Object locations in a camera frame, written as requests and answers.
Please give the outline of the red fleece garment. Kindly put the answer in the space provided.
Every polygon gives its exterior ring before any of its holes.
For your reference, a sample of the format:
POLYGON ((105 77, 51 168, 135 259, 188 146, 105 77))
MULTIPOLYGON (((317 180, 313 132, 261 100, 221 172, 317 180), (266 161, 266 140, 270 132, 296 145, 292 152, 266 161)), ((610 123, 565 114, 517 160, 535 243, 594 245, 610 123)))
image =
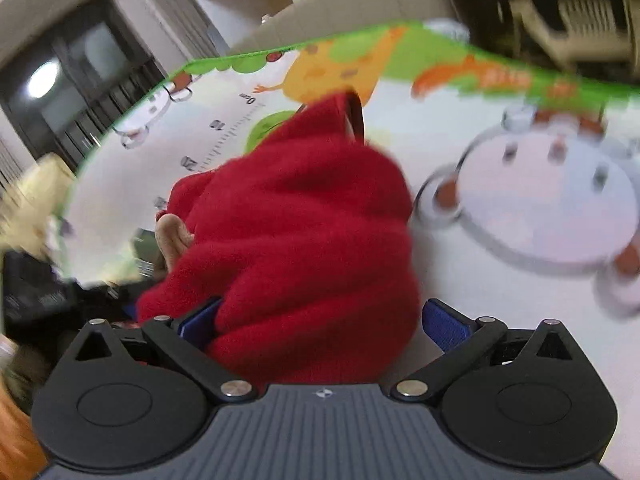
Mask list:
POLYGON ((218 298, 206 354, 254 385, 375 382, 419 321, 411 211, 401 170, 364 138, 358 94, 331 94, 175 183, 157 219, 175 214, 194 241, 137 319, 218 298))

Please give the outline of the colourful cartoon play mat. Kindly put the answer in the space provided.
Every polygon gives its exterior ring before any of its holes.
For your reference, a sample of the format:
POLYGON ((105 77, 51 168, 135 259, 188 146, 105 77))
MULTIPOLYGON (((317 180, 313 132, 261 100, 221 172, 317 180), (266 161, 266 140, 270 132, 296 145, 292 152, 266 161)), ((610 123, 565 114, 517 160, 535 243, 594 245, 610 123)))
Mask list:
POLYGON ((58 238, 81 283, 134 272, 175 183, 352 90, 405 177, 420 303, 568 323, 614 396, 639 389, 639 96, 536 70, 422 24, 177 70, 80 166, 58 238))

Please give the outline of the beige office chair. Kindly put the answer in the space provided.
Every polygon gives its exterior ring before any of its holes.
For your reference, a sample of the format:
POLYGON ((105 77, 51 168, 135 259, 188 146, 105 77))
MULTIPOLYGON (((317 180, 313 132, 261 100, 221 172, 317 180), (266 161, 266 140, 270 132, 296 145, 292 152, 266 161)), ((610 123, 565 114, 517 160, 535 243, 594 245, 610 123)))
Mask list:
POLYGON ((543 54, 564 72, 626 63, 639 75, 639 0, 497 0, 512 24, 512 52, 543 54))

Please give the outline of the beige sofa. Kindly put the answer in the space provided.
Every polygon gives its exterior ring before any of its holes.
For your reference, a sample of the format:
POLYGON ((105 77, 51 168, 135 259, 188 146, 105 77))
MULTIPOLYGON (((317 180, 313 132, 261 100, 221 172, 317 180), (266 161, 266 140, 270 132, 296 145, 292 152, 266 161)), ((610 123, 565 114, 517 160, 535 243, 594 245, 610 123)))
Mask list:
POLYGON ((452 0, 298 0, 231 47, 255 52, 391 22, 455 20, 452 0))

